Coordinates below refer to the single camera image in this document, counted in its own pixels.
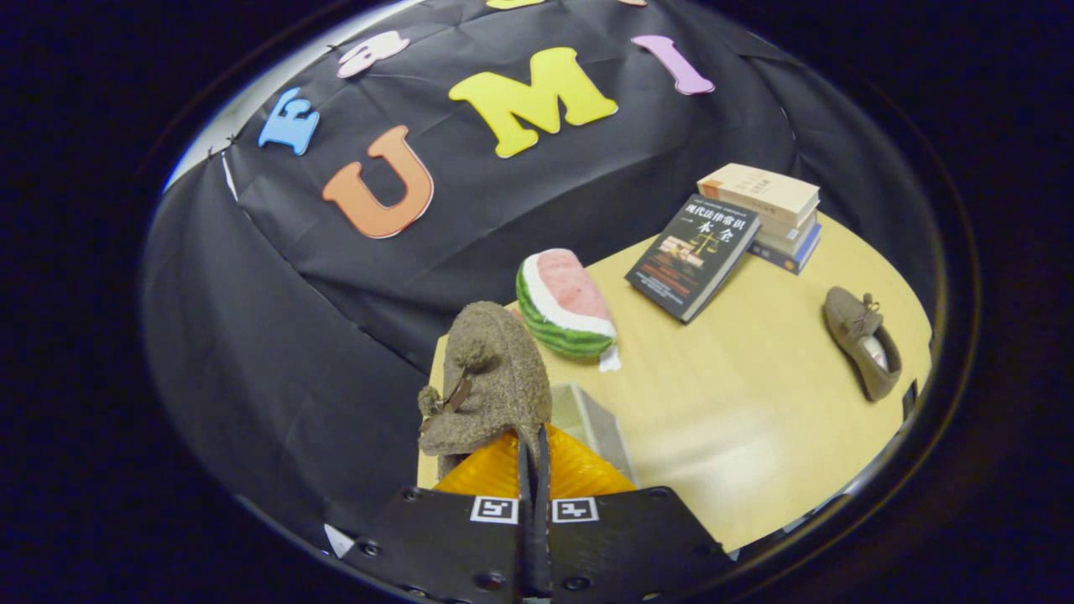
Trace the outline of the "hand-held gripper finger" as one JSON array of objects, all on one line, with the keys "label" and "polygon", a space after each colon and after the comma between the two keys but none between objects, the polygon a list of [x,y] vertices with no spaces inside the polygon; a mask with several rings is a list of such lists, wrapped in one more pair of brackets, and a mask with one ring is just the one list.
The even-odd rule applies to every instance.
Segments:
[{"label": "hand-held gripper finger", "polygon": [[408,487],[392,497],[344,563],[417,603],[521,603],[538,592],[538,466],[514,456],[517,497]]},{"label": "hand-held gripper finger", "polygon": [[537,460],[537,590],[553,603],[672,603],[732,569],[674,490],[621,475],[551,427]]}]

